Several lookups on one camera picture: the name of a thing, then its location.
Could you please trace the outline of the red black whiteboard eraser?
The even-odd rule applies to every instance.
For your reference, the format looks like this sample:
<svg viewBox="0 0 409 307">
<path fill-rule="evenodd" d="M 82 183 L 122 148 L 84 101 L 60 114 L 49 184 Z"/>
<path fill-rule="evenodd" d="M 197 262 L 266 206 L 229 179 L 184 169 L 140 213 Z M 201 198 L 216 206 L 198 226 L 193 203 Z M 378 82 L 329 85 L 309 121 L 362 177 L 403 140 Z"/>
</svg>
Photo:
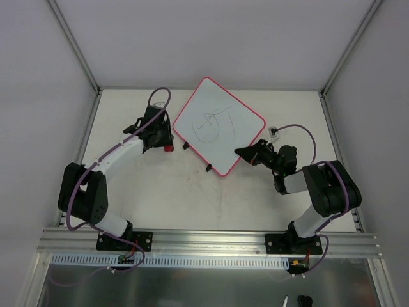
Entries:
<svg viewBox="0 0 409 307">
<path fill-rule="evenodd" d="M 174 151 L 174 146 L 173 145 L 166 145 L 166 146 L 164 146 L 164 151 L 165 152 L 173 152 Z"/>
</svg>

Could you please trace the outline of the pink framed whiteboard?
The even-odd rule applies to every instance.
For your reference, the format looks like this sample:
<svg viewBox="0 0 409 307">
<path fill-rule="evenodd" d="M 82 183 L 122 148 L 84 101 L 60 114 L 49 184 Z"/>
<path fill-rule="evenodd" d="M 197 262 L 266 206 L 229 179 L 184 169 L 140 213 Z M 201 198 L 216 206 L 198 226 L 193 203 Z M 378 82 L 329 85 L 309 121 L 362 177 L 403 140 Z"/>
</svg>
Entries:
<svg viewBox="0 0 409 307">
<path fill-rule="evenodd" d="M 235 150 L 250 146 L 265 127 L 261 115 L 209 77 L 173 122 L 175 133 L 222 177 L 239 160 Z"/>
</svg>

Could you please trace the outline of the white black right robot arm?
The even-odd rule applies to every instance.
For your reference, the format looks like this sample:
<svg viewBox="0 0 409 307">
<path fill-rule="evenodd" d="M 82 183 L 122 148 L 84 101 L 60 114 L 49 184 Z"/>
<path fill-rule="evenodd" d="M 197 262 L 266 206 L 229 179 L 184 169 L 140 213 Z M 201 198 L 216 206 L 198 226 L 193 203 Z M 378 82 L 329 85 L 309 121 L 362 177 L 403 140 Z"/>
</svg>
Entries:
<svg viewBox="0 0 409 307">
<path fill-rule="evenodd" d="M 266 234 L 269 255 L 321 255 L 318 234 L 331 221 L 362 203 L 362 195 L 340 161 L 322 161 L 297 170 L 297 149 L 284 145 L 276 152 L 266 140 L 237 148 L 245 162 L 264 165 L 272 171 L 275 190 L 281 195 L 307 191 L 311 205 L 282 234 Z"/>
</svg>

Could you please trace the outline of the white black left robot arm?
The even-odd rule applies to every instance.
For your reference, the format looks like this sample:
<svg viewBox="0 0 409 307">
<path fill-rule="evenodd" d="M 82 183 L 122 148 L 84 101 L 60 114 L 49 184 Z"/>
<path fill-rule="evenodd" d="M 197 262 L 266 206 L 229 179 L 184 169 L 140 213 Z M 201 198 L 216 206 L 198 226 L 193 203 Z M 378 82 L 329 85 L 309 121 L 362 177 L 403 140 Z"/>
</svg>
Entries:
<svg viewBox="0 0 409 307">
<path fill-rule="evenodd" d="M 164 108 L 148 105 L 144 116 L 123 131 L 124 139 L 89 164 L 70 163 L 64 170 L 58 209 L 111 235 L 118 249 L 134 241 L 132 223 L 109 210 L 108 183 L 121 167 L 150 148 L 174 149 L 171 122 Z"/>
</svg>

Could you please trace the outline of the black object bottom edge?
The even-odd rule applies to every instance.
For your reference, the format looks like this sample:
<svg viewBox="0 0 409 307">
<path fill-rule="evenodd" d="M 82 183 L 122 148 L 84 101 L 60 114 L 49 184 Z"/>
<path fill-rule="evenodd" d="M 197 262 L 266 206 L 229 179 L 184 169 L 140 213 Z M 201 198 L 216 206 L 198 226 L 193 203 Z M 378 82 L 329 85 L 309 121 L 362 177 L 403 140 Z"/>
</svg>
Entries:
<svg viewBox="0 0 409 307">
<path fill-rule="evenodd" d="M 299 307 L 312 307 L 313 299 L 307 295 L 298 296 Z"/>
</svg>

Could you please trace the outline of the white marker pen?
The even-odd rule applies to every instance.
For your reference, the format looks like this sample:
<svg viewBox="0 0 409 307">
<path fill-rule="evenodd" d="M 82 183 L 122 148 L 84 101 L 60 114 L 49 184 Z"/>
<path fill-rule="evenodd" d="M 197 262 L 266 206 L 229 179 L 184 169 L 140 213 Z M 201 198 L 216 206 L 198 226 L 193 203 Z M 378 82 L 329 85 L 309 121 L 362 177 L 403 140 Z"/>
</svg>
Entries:
<svg viewBox="0 0 409 307">
<path fill-rule="evenodd" d="M 288 303 L 288 295 L 286 295 L 286 297 L 284 298 L 282 307 L 287 307 L 287 303 Z"/>
</svg>

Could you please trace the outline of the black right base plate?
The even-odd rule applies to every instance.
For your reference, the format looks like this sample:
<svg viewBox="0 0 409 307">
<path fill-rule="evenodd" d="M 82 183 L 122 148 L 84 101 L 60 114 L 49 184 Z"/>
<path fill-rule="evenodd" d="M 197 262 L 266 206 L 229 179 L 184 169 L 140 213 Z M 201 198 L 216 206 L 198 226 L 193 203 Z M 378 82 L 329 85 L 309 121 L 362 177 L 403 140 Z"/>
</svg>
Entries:
<svg viewBox="0 0 409 307">
<path fill-rule="evenodd" d="M 321 255 L 323 249 L 319 237 L 291 239 L 285 233 L 268 233 L 265 235 L 266 253 L 269 255 Z"/>
</svg>

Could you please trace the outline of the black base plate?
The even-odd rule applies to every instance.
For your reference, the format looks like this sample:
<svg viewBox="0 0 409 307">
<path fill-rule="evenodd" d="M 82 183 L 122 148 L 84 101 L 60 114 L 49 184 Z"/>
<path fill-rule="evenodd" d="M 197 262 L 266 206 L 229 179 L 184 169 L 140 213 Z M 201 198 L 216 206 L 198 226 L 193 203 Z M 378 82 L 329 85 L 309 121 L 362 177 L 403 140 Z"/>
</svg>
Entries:
<svg viewBox="0 0 409 307">
<path fill-rule="evenodd" d="M 285 233 L 268 233 L 265 235 L 266 253 L 269 255 L 321 255 L 323 249 L 319 237 L 291 239 Z"/>
<path fill-rule="evenodd" d="M 153 232 L 132 230 L 126 239 L 114 239 L 106 234 L 99 235 L 95 249 L 97 251 L 120 252 L 130 251 L 132 248 L 138 250 L 134 245 L 130 244 L 130 242 L 137 244 L 144 252 L 150 252 L 153 243 Z"/>
</svg>

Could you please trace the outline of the right aluminium frame post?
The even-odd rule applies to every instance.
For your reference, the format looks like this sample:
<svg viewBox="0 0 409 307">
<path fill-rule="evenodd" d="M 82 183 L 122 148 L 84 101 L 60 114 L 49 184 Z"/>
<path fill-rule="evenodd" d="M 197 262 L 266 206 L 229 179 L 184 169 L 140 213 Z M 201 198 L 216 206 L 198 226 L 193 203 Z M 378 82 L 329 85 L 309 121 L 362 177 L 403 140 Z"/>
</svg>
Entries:
<svg viewBox="0 0 409 307">
<path fill-rule="evenodd" d="M 345 66 L 349 57 L 352 55 L 354 49 L 356 48 L 357 44 L 360 42 L 360 39 L 366 32 L 366 29 L 369 27 L 370 23 L 372 22 L 374 16 L 378 12 L 382 4 L 383 4 L 383 0 L 371 1 L 369 8 L 366 10 L 364 16 L 362 17 L 357 28 L 355 29 L 352 37 L 347 43 L 347 46 L 345 47 L 334 69 L 329 75 L 324 87 L 321 89 L 320 94 L 322 97 L 324 97 L 330 91 L 332 85 L 335 83 L 338 75 L 341 73 L 341 70 Z"/>
</svg>

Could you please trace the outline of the aluminium frame post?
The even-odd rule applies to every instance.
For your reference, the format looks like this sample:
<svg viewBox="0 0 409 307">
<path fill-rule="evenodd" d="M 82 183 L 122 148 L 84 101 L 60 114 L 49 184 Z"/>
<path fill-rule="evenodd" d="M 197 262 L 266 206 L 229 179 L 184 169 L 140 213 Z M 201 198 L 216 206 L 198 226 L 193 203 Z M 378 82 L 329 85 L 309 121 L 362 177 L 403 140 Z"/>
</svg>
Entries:
<svg viewBox="0 0 409 307">
<path fill-rule="evenodd" d="M 91 86 L 92 90 L 96 93 L 100 93 L 100 86 L 98 85 L 94 74 L 91 71 L 91 68 L 84 57 L 84 54 L 62 12 L 59 4 L 55 0 L 46 0 L 46 4 L 48 5 L 51 14 L 54 16 L 67 44 L 69 45 L 70 49 L 73 52 L 81 70 L 88 81 L 89 85 Z"/>
<path fill-rule="evenodd" d="M 349 57 L 352 55 L 354 49 L 356 48 L 357 44 L 360 42 L 360 39 L 366 32 L 366 29 L 369 27 L 370 23 L 372 22 L 374 16 L 378 12 L 382 4 L 383 4 L 383 0 L 371 1 L 369 8 L 366 10 L 364 16 L 362 17 L 357 28 L 355 29 L 352 37 L 347 43 L 347 46 L 345 47 L 334 69 L 329 75 L 324 87 L 321 89 L 320 94 L 322 97 L 324 97 L 330 91 L 332 85 L 335 83 L 338 75 L 341 73 L 341 70 L 345 66 Z"/>
</svg>

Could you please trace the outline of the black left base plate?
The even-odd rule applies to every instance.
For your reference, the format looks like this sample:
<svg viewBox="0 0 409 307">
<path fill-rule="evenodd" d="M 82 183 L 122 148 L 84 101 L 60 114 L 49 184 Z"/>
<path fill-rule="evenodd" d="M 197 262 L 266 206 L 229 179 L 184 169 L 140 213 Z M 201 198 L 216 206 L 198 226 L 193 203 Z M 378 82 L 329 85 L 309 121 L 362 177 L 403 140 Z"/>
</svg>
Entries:
<svg viewBox="0 0 409 307">
<path fill-rule="evenodd" d="M 95 249 L 97 251 L 120 252 L 130 251 L 132 248 L 138 250 L 134 245 L 130 244 L 130 242 L 137 244 L 144 252 L 150 252 L 153 243 L 153 232 L 132 230 L 126 239 L 114 239 L 106 234 L 99 235 Z"/>
</svg>

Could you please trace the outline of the left aluminium frame post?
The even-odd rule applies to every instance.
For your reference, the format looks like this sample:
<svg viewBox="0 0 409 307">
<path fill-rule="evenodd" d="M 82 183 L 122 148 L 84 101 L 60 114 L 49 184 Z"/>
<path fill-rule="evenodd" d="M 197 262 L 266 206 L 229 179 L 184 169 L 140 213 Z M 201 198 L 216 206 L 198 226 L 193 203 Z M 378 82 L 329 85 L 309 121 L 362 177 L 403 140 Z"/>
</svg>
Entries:
<svg viewBox="0 0 409 307">
<path fill-rule="evenodd" d="M 100 86 L 98 85 L 94 74 L 91 71 L 91 68 L 84 57 L 84 54 L 62 12 L 59 4 L 55 0 L 46 0 L 46 4 L 48 5 L 51 14 L 54 16 L 67 44 L 69 45 L 70 49 L 73 52 L 81 70 L 88 81 L 89 85 L 91 86 L 92 90 L 96 93 L 100 93 Z"/>
</svg>

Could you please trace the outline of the aluminium mounting rail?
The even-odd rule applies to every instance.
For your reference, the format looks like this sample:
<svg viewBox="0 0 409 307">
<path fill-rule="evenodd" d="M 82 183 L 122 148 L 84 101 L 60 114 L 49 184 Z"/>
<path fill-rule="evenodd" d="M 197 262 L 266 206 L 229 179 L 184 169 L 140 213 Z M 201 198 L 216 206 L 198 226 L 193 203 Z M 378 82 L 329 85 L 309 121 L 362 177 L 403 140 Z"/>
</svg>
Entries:
<svg viewBox="0 0 409 307">
<path fill-rule="evenodd" d="M 70 231 L 66 227 L 45 228 L 38 252 L 49 253 L 126 253 L 133 244 L 148 255 L 382 258 L 376 235 L 361 232 L 321 233 L 308 248 L 282 248 L 276 245 L 280 232 L 210 230 L 143 230 L 122 244 L 91 228 Z"/>
</svg>

